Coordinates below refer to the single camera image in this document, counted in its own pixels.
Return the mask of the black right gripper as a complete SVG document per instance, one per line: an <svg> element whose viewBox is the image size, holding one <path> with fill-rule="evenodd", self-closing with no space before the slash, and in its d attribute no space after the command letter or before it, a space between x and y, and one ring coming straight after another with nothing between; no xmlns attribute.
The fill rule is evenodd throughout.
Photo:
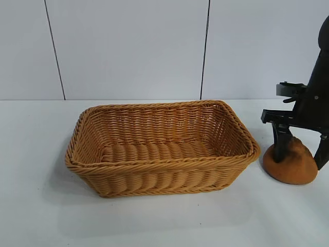
<svg viewBox="0 0 329 247"><path fill-rule="evenodd" d="M312 130L320 133L320 144L314 156L318 170L329 161L328 140L328 50L322 49L317 58L307 85L288 83L276 85L276 94L284 96L284 103L294 103L291 111L264 110L261 121L271 123L274 138L276 163L288 155L292 139L290 127Z"/></svg>

